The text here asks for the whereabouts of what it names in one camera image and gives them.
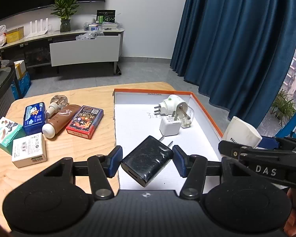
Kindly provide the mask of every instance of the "metal prong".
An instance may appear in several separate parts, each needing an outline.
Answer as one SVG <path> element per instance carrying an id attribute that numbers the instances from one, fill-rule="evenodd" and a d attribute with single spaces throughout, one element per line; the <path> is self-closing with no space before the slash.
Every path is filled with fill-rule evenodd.
<path id="1" fill-rule="evenodd" d="M 186 112 L 182 109 L 182 106 L 180 106 L 179 109 L 182 111 L 182 113 L 186 116 L 186 118 L 187 118 L 188 120 L 191 119 L 190 116 L 189 116 L 188 114 L 186 114 Z"/>

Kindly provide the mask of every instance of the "black phone charger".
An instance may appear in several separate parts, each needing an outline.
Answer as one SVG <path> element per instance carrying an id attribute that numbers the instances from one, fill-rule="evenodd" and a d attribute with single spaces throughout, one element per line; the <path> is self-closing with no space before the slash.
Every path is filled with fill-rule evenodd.
<path id="1" fill-rule="evenodd" d="M 127 174 L 146 187 L 173 158 L 173 151 L 152 136 L 148 136 L 122 161 Z"/>

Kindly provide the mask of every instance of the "blue gripper pad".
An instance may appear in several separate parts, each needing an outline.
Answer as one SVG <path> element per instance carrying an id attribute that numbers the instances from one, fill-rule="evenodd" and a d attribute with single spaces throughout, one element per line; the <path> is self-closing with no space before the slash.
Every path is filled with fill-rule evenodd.
<path id="1" fill-rule="evenodd" d="M 110 157 L 110 167 L 108 169 L 107 177 L 115 176 L 118 167 L 120 166 L 121 160 L 123 159 L 123 148 L 117 145 L 108 155 Z"/>
<path id="2" fill-rule="evenodd" d="M 176 169 L 178 170 L 181 177 L 187 177 L 187 169 L 184 164 L 184 157 L 180 153 L 182 149 L 178 145 L 174 145 L 172 148 L 173 151 L 173 163 L 175 164 Z"/>
<path id="3" fill-rule="evenodd" d="M 262 136 L 261 142 L 258 144 L 258 147 L 273 150 L 278 149 L 279 143 L 275 140 L 274 137 Z"/>

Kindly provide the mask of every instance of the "gray floor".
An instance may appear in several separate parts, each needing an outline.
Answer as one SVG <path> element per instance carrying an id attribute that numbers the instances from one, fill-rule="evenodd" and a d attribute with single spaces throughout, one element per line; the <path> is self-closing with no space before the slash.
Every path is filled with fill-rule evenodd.
<path id="1" fill-rule="evenodd" d="M 178 77 L 170 69 L 169 63 L 119 62 L 118 66 L 122 71 L 121 76 L 112 74 L 113 68 L 109 63 L 60 66 L 59 74 L 52 67 L 31 69 L 32 85 L 25 97 L 86 87 L 163 81 L 178 91 L 194 92 L 221 131 L 226 130 L 229 124 L 228 111 L 210 105 L 209 98 L 199 94 L 197 86 Z"/>

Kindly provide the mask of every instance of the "green box with label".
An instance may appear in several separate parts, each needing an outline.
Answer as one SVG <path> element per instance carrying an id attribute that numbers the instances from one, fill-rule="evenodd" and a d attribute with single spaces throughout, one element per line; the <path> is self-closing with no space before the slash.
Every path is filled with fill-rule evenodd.
<path id="1" fill-rule="evenodd" d="M 12 155 L 13 140 L 26 136 L 22 125 L 5 117 L 0 119 L 0 148 Z"/>

